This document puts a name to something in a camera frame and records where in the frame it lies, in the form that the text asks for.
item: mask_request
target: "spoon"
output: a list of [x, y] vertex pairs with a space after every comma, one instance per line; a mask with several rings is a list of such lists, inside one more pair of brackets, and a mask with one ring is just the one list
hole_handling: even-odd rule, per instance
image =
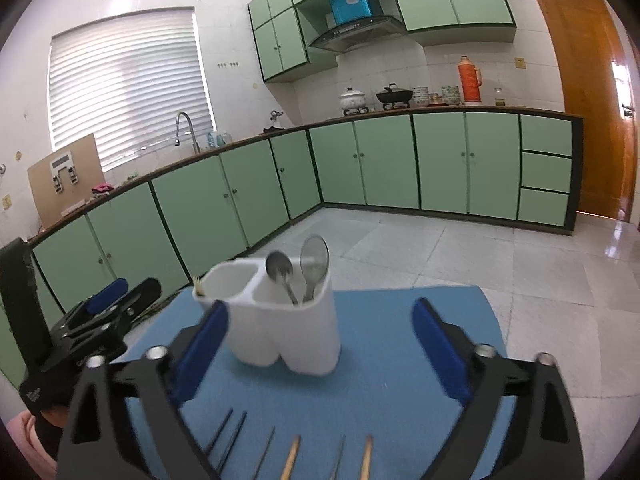
[[280, 251], [273, 251], [268, 254], [264, 264], [267, 267], [267, 275], [271, 278], [271, 281], [281, 283], [287, 291], [291, 303], [297, 305], [298, 300], [289, 285], [289, 280], [293, 274], [293, 264], [289, 257]]
[[303, 303], [314, 298], [318, 283], [326, 276], [329, 269], [329, 249], [324, 238], [311, 235], [305, 240], [300, 251], [300, 268], [306, 280], [306, 291]]

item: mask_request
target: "window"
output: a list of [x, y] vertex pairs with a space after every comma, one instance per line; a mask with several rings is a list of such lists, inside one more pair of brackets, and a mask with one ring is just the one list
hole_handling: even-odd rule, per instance
[[[215, 131], [193, 9], [152, 10], [55, 36], [49, 59], [52, 146], [94, 134], [104, 171], [173, 145], [175, 117]], [[184, 118], [180, 132], [187, 132]]]

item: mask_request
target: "white pot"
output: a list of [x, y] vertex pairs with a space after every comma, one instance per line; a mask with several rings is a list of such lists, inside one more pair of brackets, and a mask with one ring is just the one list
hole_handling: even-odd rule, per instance
[[347, 88], [346, 92], [340, 96], [340, 108], [342, 110], [356, 110], [358, 108], [365, 108], [367, 102], [365, 99], [365, 93], [360, 90], [354, 90], [353, 88]]

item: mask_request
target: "drawer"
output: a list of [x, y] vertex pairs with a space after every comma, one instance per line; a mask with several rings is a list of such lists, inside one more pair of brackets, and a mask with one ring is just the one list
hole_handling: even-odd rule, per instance
[[522, 186], [569, 193], [570, 158], [539, 153], [522, 153]]
[[532, 115], [520, 117], [523, 150], [572, 155], [571, 121]]
[[521, 189], [518, 220], [562, 227], [568, 200], [569, 196], [561, 193]]

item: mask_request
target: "pink object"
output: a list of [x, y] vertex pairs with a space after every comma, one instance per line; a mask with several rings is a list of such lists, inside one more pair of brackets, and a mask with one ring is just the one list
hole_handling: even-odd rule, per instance
[[15, 445], [42, 480], [55, 480], [56, 461], [53, 460], [40, 443], [35, 429], [36, 418], [24, 411], [12, 418], [6, 429]]

